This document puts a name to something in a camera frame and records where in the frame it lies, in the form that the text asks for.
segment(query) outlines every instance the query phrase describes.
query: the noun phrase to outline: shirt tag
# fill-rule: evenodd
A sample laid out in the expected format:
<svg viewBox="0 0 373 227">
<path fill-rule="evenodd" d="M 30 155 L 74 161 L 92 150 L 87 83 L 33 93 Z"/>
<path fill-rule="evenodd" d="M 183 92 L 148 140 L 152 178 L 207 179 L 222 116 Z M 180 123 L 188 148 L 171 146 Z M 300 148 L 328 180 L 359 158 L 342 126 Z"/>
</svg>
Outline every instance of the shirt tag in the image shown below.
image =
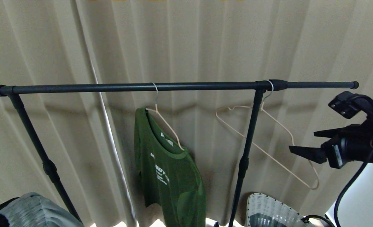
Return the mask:
<svg viewBox="0 0 373 227">
<path fill-rule="evenodd" d="M 171 140 L 166 139 L 163 133 L 161 133 L 161 136 L 169 143 L 169 145 L 174 146 L 174 143 Z"/>
</svg>

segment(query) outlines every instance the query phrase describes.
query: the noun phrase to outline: black clothes rack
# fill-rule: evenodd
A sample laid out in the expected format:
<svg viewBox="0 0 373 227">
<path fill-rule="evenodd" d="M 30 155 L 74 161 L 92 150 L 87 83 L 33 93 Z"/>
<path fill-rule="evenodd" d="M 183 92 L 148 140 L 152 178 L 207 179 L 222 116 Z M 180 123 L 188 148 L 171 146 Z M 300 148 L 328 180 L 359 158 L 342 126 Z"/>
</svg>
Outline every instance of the black clothes rack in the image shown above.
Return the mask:
<svg viewBox="0 0 373 227">
<path fill-rule="evenodd" d="M 238 165 L 238 178 L 234 193 L 233 206 L 229 227 L 233 226 L 233 221 L 236 215 L 238 201 L 240 200 L 241 187 L 244 181 L 245 173 L 248 169 L 248 156 L 251 149 L 251 142 L 255 131 L 255 125 L 258 118 L 259 107 L 262 102 L 263 93 L 268 91 L 278 91 L 284 89 L 326 89 L 326 88 L 341 88 L 341 89 L 356 89 L 359 87 L 358 82 L 287 82 L 280 79 L 271 79 L 269 81 L 256 82 L 196 82 L 196 83 L 156 83 L 157 89 L 160 91 L 171 90 L 256 90 L 254 96 L 253 109 L 247 132 L 247 140 L 245 141 L 244 152 Z M 55 164 L 48 158 L 44 147 L 39 140 L 39 137 L 29 119 L 25 110 L 24 104 L 20 98 L 20 94 L 39 94 L 39 93 L 66 93 L 66 92 L 125 92 L 125 91 L 155 91 L 156 87 L 152 83 L 146 84 L 67 84 L 67 85 L 36 85 L 36 86 L 5 86 L 0 85 L 0 96 L 8 96 L 17 110 L 22 123 L 34 144 L 39 157 L 42 160 L 42 165 L 45 171 L 55 185 L 64 204 L 69 212 L 79 221 L 80 217 L 76 209 L 71 203 L 70 197 L 57 173 Z"/>
</svg>

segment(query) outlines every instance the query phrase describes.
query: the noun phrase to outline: green t-shirt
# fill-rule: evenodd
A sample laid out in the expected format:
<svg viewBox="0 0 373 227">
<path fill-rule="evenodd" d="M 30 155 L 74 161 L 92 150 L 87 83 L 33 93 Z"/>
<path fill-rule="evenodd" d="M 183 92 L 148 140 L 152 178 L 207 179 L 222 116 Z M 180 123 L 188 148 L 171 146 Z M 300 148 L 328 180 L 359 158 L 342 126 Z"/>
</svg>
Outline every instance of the green t-shirt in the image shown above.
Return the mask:
<svg viewBox="0 0 373 227">
<path fill-rule="evenodd" d="M 146 109 L 136 110 L 135 158 L 146 207 L 158 203 L 168 227 L 204 227 L 202 178 L 184 149 L 162 132 Z"/>
</svg>

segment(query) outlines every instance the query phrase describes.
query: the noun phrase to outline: beige curtain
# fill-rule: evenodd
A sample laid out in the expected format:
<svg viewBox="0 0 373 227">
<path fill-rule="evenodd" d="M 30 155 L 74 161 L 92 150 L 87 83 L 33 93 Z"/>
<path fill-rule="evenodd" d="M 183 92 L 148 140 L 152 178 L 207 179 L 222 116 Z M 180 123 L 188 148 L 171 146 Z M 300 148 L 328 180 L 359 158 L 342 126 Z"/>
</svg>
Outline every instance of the beige curtain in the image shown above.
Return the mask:
<svg viewBox="0 0 373 227">
<path fill-rule="evenodd" d="M 359 81 L 373 98 L 373 1 L 0 1 L 0 84 Z M 347 121 L 328 102 L 343 89 L 274 92 L 265 109 L 297 145 Z M 189 148 L 207 193 L 207 217 L 226 224 L 244 139 L 215 119 L 225 105 L 251 105 L 254 91 L 159 92 L 163 116 Z M 22 95 L 43 145 L 85 226 L 148 226 L 133 160 L 136 108 L 155 92 Z M 244 134 L 249 110 L 221 112 Z M 260 114 L 254 142 L 309 184 L 315 174 L 288 150 L 289 135 Z M 303 214 L 324 214 L 359 163 L 316 164 L 312 191 L 256 148 L 237 221 L 252 192 Z M 64 206 L 7 98 L 0 98 L 0 203 L 36 191 Z"/>
</svg>

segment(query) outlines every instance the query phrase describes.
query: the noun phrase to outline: laundry basket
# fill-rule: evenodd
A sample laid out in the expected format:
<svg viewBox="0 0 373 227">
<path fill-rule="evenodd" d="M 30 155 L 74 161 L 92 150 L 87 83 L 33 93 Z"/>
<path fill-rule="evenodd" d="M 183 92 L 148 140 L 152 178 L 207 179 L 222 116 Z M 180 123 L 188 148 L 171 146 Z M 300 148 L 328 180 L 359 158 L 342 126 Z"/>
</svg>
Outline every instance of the laundry basket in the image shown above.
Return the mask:
<svg viewBox="0 0 373 227">
<path fill-rule="evenodd" d="M 254 193 L 247 201 L 245 227 L 314 227 L 302 215 L 268 195 Z"/>
</svg>

